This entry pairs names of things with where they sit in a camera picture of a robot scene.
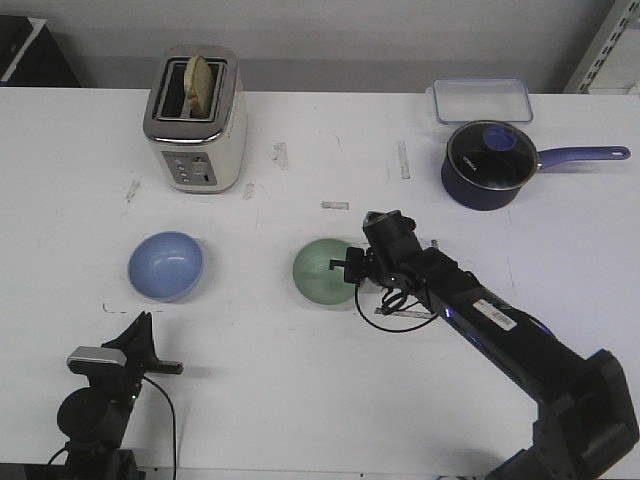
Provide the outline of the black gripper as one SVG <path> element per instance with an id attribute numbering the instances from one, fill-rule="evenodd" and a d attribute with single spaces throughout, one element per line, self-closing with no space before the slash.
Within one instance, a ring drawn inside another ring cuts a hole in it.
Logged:
<path id="1" fill-rule="evenodd" d="M 329 269 L 344 268 L 343 278 L 348 284 L 359 285 L 368 279 L 377 286 L 384 286 L 384 261 L 372 247 L 367 250 L 348 247 L 345 260 L 331 259 Z"/>
<path id="2" fill-rule="evenodd" d="M 102 348 L 115 350 L 125 356 L 123 367 L 106 374 L 99 381 L 99 389 L 107 395 L 137 395 L 142 378 L 147 374 L 180 375 L 183 364 L 158 358 L 152 331 L 152 315 L 142 311 L 116 339 L 102 343 Z"/>

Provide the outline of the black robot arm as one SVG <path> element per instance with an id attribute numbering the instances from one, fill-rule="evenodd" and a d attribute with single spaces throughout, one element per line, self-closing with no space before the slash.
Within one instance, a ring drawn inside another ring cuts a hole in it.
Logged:
<path id="1" fill-rule="evenodd" d="M 66 360 L 69 370 L 88 385 L 69 394 L 57 413 L 68 437 L 64 479 L 144 479 L 133 451 L 122 442 L 144 382 L 150 374 L 179 375 L 180 362 L 157 357 L 152 314 L 141 312 L 113 340 L 98 347 L 79 346 Z"/>
<path id="2" fill-rule="evenodd" d="M 441 317 L 537 404 L 533 444 L 489 473 L 491 479 L 598 479 L 628 454 L 639 427 L 624 370 L 600 350 L 582 358 L 528 313 L 485 288 L 438 248 L 422 248 L 400 211 L 370 212 L 366 250 L 333 259 L 344 280 L 369 279 L 392 291 L 383 314 L 414 297 Z"/>

